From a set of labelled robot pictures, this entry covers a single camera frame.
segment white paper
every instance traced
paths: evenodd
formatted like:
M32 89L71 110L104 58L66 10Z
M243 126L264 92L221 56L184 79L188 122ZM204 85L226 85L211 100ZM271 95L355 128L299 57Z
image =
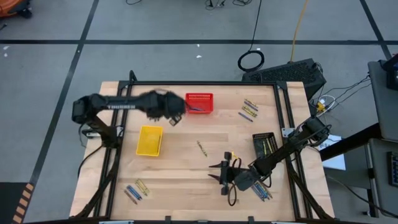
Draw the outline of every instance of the white paper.
M319 151L321 151L322 149L324 149L328 146L331 146L332 144L334 144L340 140L341 140L341 136L334 136L334 135L330 134L328 139L318 146L318 149L319 149ZM327 167L327 168L346 170L344 154L341 154L339 156L328 159L327 161L323 161L322 164L324 167Z

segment gray floor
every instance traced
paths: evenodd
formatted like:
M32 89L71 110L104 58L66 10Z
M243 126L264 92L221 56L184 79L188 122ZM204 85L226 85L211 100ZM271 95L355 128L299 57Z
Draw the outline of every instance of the gray floor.
M1 40L79 40L93 0L35 0L34 16L0 21L8 27ZM263 1L257 40L291 40L304 0ZM394 29L395 0L367 0L385 40L398 40ZM99 0L87 39L91 40L208 40L250 39L258 1L246 7L226 2L206 11L204 0ZM359 0L314 0L308 4L298 40L377 40ZM0 182L27 182L35 166L77 45L0 44ZM139 80L240 80L236 65L249 46L239 44L84 45L72 84L28 209L25 221L67 218L83 158L78 126L70 120L72 102L98 92L101 82L125 80L133 69ZM266 56L264 68L286 63L290 45L255 45ZM398 46L388 46L398 53ZM385 59L379 45L298 45L295 60L320 62L328 83L349 86L363 79L367 62ZM245 65L257 64L248 58ZM334 91L338 96L342 92ZM371 88L365 88L325 117L332 133L347 137L376 122ZM355 169L355 156L346 165ZM361 214L368 206L344 188L329 182L335 214L343 220L398 223ZM355 189L366 197L366 192Z

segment yellow box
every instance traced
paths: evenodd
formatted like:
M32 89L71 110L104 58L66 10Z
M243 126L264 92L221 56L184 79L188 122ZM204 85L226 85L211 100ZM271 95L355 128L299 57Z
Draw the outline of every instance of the yellow box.
M163 128L141 126L136 154L140 156L159 156Z

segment red basket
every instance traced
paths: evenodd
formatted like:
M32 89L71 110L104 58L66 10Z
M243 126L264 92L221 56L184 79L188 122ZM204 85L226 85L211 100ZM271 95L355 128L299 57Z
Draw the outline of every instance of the red basket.
M188 107L188 113L210 114L213 111L212 93L187 93L185 94L185 101L191 108L201 109L192 110Z

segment wooden table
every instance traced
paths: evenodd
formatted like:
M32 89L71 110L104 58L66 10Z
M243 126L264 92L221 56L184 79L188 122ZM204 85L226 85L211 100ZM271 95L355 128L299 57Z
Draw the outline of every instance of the wooden table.
M104 82L100 94L116 95L117 82ZM302 83L288 83L289 96L295 124L309 116L307 98ZM254 216L256 221L294 221L285 162L280 162L272 172L272 200L262 202L252 190L238 191L238 201L230 207L226 196L220 195L221 185L208 174L220 174L219 169L208 168L223 160L225 151L234 151L248 165L255 159L252 134L273 132L278 147L282 145L275 98L271 86L148 86L134 85L133 95L161 88L185 97L186 92L214 94L212 114L187 114L176 126L166 119L149 121L140 111L129 111L121 154L118 181L114 195L111 218L114 220L234 220L246 221ZM285 103L280 92L285 116ZM255 102L258 116L251 123L240 117L245 98ZM110 124L112 111L98 115ZM136 147L142 125L162 126L164 135L159 157L137 156ZM208 157L197 145L201 142ZM85 156L100 145L100 139L88 141ZM84 164L78 179L70 215L76 215L98 188L105 150L101 150ZM319 153L304 149L303 168L309 191L325 211L334 216L328 186ZM124 194L127 185L134 186L140 178L150 190L148 197L138 205ZM302 194L298 190L300 211L305 216ZM101 214L104 214L108 191L104 193Z

